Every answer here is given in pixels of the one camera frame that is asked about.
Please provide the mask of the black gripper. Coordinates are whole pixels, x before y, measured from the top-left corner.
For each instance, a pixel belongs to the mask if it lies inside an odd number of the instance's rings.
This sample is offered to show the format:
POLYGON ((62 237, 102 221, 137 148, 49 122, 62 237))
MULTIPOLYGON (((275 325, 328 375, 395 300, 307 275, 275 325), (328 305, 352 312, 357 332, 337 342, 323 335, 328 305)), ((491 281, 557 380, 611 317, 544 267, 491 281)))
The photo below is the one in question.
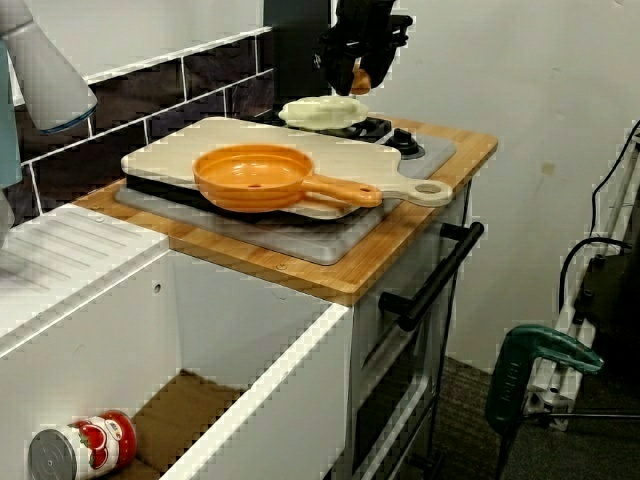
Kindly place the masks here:
POLYGON ((408 15, 370 17, 337 23, 319 38, 319 58, 329 85, 338 95, 348 96, 354 81, 354 59, 368 57, 371 88, 386 77, 398 48, 408 42, 407 30, 414 23, 408 15))

